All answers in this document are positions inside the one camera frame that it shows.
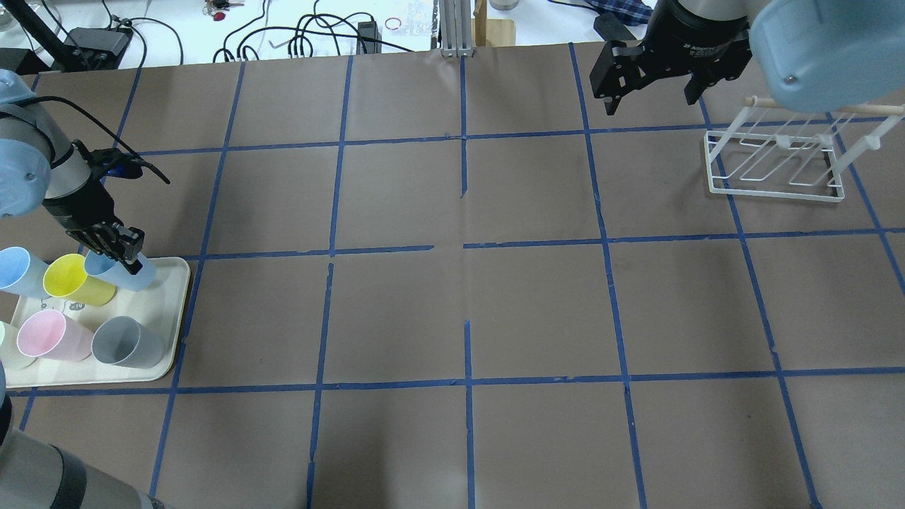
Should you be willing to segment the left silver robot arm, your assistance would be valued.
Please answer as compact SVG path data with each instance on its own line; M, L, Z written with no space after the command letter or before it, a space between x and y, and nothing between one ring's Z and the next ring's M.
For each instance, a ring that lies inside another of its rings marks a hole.
M138 274L145 234L116 217L103 178L140 178L156 172L155 165L122 139L115 139L113 148L88 149L66 136L43 107L47 101L86 115L72 101L38 96L16 72L2 71L2 216L25 216L42 207L80 245Z

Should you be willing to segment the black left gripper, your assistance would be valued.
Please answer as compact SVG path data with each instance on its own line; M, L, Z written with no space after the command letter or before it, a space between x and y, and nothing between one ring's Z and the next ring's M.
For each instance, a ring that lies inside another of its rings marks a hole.
M99 181L55 199L43 199L43 208L79 244L119 263L131 275L143 268L139 261L145 232L128 228L115 216L115 202Z

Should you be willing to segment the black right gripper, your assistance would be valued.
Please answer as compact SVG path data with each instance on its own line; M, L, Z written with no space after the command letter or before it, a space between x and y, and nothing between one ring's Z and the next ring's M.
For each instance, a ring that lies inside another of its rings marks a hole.
M740 1L659 1L642 43L605 42L590 72L592 96L607 115L653 76L689 75L687 105L720 81L740 77L751 60L749 16Z

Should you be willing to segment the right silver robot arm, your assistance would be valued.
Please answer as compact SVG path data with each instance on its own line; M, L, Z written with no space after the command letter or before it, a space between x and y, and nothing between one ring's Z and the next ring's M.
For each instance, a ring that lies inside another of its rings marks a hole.
M660 1L636 45L607 42L590 72L614 115L631 91L689 77L693 105L751 61L773 100L792 112L831 112L903 86L901 1Z

